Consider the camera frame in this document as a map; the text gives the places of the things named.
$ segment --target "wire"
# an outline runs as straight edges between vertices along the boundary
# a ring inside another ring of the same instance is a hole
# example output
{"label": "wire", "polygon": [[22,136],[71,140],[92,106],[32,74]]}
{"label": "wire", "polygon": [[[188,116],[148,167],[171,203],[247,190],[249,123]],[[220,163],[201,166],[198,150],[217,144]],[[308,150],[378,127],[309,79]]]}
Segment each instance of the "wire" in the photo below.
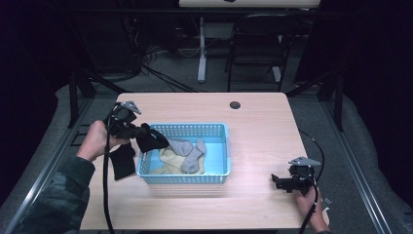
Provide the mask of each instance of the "wire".
{"label": "wire", "polygon": [[108,186],[107,186],[107,174],[108,174],[108,168],[109,168],[109,154],[110,154],[110,129],[112,128],[112,123],[110,122],[110,118],[112,117],[113,109],[110,111],[109,115],[107,116],[107,123],[106,128],[107,128],[107,134],[106,134],[106,145],[104,147],[104,156],[103,156],[103,210],[104,210],[104,216],[106,218],[106,223],[107,227],[109,228],[109,232],[111,234],[114,234],[115,231],[113,230],[112,226],[112,221],[110,219],[110,213],[109,213],[109,206],[108,206]]}
{"label": "wire", "polygon": [[322,175],[322,171],[324,170],[324,161],[325,161],[324,152],[322,151],[321,146],[319,146],[319,144],[316,142],[316,140],[315,140],[312,136],[304,133],[304,132],[303,132],[302,130],[300,130],[300,129],[298,129],[298,131],[299,131],[300,133],[302,133],[303,135],[309,137],[310,140],[311,140],[311,141],[316,145],[316,147],[319,149],[319,152],[320,152],[320,154],[321,154],[321,168],[319,169],[319,174],[318,174],[318,176],[317,176],[317,178],[316,178],[316,181],[319,181],[319,178],[320,178],[321,175]]}
{"label": "wire", "polygon": [[142,67],[145,68],[149,73],[155,75],[156,77],[158,77],[159,79],[161,79],[162,81],[164,81],[165,83],[167,83],[167,85],[174,91],[176,92],[176,90],[174,88],[180,89],[184,92],[188,92],[188,93],[206,93],[207,91],[201,90],[201,89],[196,89],[190,86],[187,86],[183,83],[180,83],[179,81],[167,76],[164,73],[161,73],[159,71],[156,71],[154,69],[152,69],[151,67],[149,67],[148,65],[142,64]]}

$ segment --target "basket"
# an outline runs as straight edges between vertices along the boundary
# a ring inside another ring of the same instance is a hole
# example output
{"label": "basket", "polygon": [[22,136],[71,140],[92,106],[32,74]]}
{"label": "basket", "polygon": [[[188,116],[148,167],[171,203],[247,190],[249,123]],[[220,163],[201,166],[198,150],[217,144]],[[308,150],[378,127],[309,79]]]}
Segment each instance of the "basket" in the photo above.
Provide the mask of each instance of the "basket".
{"label": "basket", "polygon": [[201,138],[206,145],[204,160],[205,172],[201,175],[153,175],[152,170],[161,168],[159,150],[140,153],[136,173],[148,184],[183,184],[183,183],[224,183],[231,172],[229,153],[229,135],[223,123],[153,123],[155,129],[166,138],[186,139],[195,144]]}

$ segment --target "chair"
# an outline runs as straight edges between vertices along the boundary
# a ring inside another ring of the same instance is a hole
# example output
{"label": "chair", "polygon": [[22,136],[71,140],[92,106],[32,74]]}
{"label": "chair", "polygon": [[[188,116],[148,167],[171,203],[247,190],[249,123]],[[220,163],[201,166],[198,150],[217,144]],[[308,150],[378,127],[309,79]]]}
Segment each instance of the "chair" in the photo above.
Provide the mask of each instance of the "chair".
{"label": "chair", "polygon": [[[279,92],[290,46],[300,27],[299,18],[287,15],[253,14],[236,21],[232,29],[230,51],[225,66],[225,71],[228,72],[227,92],[231,92],[233,65],[268,66],[267,72],[271,71],[273,66],[281,67]],[[252,83],[277,84],[275,80]]]}

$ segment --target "blue plastic basket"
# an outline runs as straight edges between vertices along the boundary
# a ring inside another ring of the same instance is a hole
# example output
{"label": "blue plastic basket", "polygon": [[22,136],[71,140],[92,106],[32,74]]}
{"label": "blue plastic basket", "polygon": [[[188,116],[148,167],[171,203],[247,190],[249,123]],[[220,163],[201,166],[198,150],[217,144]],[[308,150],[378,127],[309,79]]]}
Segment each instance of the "blue plastic basket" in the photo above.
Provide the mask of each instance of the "blue plastic basket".
{"label": "blue plastic basket", "polygon": [[148,184],[174,183],[224,183],[231,172],[229,153],[228,127],[223,123],[153,123],[152,129],[157,130],[166,138],[181,138],[195,144],[201,138],[206,144],[204,160],[205,173],[202,175],[152,175],[152,170],[161,168],[164,164],[159,158],[159,150],[140,153],[136,172]]}

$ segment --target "gray sock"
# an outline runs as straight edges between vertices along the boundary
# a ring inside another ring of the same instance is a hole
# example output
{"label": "gray sock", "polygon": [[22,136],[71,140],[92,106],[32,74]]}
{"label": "gray sock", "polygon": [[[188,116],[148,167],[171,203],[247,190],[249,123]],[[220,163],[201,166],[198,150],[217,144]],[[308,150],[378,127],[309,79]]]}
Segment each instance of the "gray sock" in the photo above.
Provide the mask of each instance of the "gray sock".
{"label": "gray sock", "polygon": [[188,156],[194,148],[194,145],[186,139],[168,139],[168,142],[173,153],[180,156]]}
{"label": "gray sock", "polygon": [[182,172],[188,174],[197,172],[200,169],[198,165],[198,158],[205,155],[206,153],[207,147],[204,144],[204,141],[201,138],[198,138],[197,144],[182,163]]}

